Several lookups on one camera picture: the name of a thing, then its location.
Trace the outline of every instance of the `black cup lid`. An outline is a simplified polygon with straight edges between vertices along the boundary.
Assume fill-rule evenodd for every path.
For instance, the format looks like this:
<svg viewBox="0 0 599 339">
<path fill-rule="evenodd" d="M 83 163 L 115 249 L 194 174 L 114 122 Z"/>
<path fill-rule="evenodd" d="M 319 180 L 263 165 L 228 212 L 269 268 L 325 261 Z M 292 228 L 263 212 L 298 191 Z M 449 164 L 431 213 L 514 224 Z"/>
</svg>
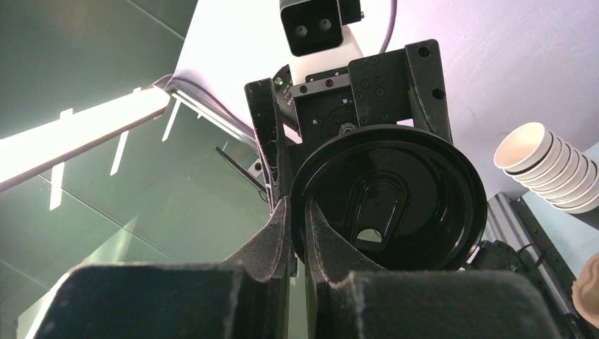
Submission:
<svg viewBox="0 0 599 339">
<path fill-rule="evenodd" d="M 389 270 L 457 270 L 485 230 L 487 199 L 470 161 L 443 139 L 377 125 L 331 139 L 306 160 L 291 191 L 292 241 L 304 260 L 305 205 Z M 362 231 L 379 241 L 358 239 Z"/>
</svg>

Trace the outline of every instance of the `glass panel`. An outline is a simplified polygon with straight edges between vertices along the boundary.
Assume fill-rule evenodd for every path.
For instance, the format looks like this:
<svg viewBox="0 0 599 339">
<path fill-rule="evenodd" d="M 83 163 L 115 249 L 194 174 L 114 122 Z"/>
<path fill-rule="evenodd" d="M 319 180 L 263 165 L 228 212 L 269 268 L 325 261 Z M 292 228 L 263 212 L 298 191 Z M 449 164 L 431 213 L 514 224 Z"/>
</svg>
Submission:
<svg viewBox="0 0 599 339">
<path fill-rule="evenodd" d="M 123 0 L 0 3 L 0 138 L 172 73 L 183 39 Z"/>
<path fill-rule="evenodd" d="M 194 7 L 195 0 L 0 2 L 0 138 L 171 73 L 183 40 L 165 26 L 183 34 Z M 80 263 L 218 262 L 263 227 L 267 204 L 214 148 L 244 168 L 256 153 L 184 105 L 165 138 L 171 116 L 128 133 L 117 171 L 121 138 L 65 162 L 54 210 L 52 171 L 0 192 L 2 338 L 24 338 L 48 289 Z M 307 337 L 301 270 L 291 288 L 291 338 Z"/>
<path fill-rule="evenodd" d="M 151 16 L 163 22 L 177 34 L 187 35 L 198 0 L 131 0 Z"/>
</svg>

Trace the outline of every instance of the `white ceiling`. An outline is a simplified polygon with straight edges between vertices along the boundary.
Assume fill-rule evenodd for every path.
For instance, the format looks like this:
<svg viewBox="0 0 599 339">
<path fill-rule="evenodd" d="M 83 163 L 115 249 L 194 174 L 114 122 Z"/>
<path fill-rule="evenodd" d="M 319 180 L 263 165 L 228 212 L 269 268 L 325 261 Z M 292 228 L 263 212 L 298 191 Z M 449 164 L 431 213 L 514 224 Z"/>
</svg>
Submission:
<svg viewBox="0 0 599 339">
<path fill-rule="evenodd" d="M 362 0 L 365 19 L 350 27 L 364 55 L 378 53 L 389 9 Z M 517 126 L 542 122 L 582 150 L 599 141 L 598 18 L 596 0 L 399 0 L 389 50 L 439 41 L 454 143 L 487 196 L 514 194 L 492 156 Z M 250 123 L 243 86 L 291 58 L 277 0 L 199 0 L 176 74 Z"/>
</svg>

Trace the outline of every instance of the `stack of paper cups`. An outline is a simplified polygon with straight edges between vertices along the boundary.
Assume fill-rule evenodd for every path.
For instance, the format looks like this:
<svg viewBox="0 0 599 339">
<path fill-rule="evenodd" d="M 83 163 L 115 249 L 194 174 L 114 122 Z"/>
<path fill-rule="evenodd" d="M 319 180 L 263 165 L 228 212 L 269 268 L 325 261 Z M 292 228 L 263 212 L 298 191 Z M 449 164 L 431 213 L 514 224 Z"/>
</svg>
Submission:
<svg viewBox="0 0 599 339">
<path fill-rule="evenodd" d="M 599 207 L 597 164 L 538 122 L 512 131 L 494 162 L 558 210 L 577 215 Z"/>
</svg>

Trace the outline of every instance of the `camera lens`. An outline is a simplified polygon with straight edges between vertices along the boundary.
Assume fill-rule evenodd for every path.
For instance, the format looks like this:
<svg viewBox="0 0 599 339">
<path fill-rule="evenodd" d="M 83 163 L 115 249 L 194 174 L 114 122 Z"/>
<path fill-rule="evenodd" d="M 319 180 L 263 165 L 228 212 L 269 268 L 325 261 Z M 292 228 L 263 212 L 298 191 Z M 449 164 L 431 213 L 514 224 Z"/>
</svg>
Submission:
<svg viewBox="0 0 599 339">
<path fill-rule="evenodd" d="M 308 34 L 308 29 L 304 25 L 299 25 L 295 28 L 295 34 L 298 37 L 305 37 Z"/>
<path fill-rule="evenodd" d="M 320 29 L 324 32 L 331 29 L 331 21 L 329 19 L 320 20 Z"/>
</svg>

